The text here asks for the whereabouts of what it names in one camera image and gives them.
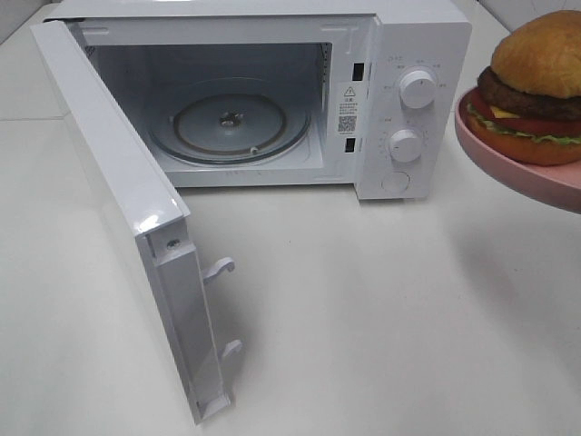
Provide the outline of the round white door button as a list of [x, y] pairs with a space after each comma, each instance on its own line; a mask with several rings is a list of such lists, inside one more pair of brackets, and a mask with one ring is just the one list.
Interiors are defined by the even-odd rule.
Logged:
[[405, 172], [388, 173], [381, 181], [381, 188], [390, 194], [402, 194], [409, 188], [410, 177]]

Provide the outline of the white microwave door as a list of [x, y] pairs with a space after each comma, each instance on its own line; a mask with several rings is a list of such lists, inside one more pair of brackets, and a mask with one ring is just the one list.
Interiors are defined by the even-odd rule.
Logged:
[[188, 234], [188, 206], [95, 71], [80, 30], [51, 21], [32, 33], [97, 208], [138, 288], [155, 300], [192, 417], [200, 423], [231, 403], [222, 362], [241, 342], [218, 349], [205, 286], [233, 271], [234, 261], [200, 266]]

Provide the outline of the white timer knob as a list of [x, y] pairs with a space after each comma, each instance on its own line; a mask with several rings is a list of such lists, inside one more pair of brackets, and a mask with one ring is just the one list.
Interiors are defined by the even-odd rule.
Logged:
[[388, 140], [389, 154], [399, 163], [410, 163], [418, 159], [422, 153], [423, 142], [419, 135], [410, 129], [395, 132]]

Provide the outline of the burger with sesame-free bun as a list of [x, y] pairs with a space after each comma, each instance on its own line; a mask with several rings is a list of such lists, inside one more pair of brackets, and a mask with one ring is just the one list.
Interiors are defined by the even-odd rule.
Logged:
[[580, 158], [580, 14], [542, 15], [505, 37], [466, 96], [467, 126], [521, 163]]

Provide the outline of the pink round plate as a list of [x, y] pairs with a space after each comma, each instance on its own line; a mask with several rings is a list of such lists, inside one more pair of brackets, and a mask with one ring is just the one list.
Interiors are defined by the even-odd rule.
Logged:
[[468, 129], [466, 91], [455, 106], [455, 131], [468, 158], [484, 173], [528, 198], [580, 214], [580, 162], [556, 166], [519, 163], [498, 153]]

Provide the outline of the glass microwave turntable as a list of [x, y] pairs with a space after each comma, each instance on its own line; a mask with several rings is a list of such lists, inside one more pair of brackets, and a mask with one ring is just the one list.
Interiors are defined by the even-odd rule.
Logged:
[[167, 87], [153, 95], [146, 125], [169, 155], [193, 164], [269, 159], [310, 128], [310, 101], [290, 84], [231, 77]]

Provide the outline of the white warning label sticker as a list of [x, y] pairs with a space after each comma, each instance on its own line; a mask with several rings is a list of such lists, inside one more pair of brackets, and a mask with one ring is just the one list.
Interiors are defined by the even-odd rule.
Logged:
[[361, 97], [359, 82], [339, 82], [336, 86], [335, 133], [341, 136], [356, 134], [359, 128]]

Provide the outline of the white microwave oven body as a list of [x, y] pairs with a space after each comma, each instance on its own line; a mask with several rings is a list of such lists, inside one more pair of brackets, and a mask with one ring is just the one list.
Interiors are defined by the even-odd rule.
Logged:
[[[41, 24], [51, 21], [80, 30], [95, 71], [174, 186], [350, 184], [361, 200], [428, 194], [471, 34], [449, 1], [64, 1]], [[422, 109], [399, 98], [399, 79], [415, 66], [438, 79]], [[280, 154], [235, 165], [188, 163], [153, 141], [154, 94], [231, 77], [303, 92], [309, 131]], [[363, 92], [356, 134], [335, 133], [339, 82]], [[423, 142], [410, 163], [389, 154], [401, 129]], [[409, 175], [406, 192], [381, 188], [393, 172]]]

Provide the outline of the upper white power knob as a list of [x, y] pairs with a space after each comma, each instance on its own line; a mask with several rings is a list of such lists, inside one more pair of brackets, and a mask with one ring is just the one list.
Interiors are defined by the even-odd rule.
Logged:
[[422, 109], [436, 96], [438, 79], [427, 67], [415, 66], [406, 70], [399, 79], [399, 98], [409, 109]]

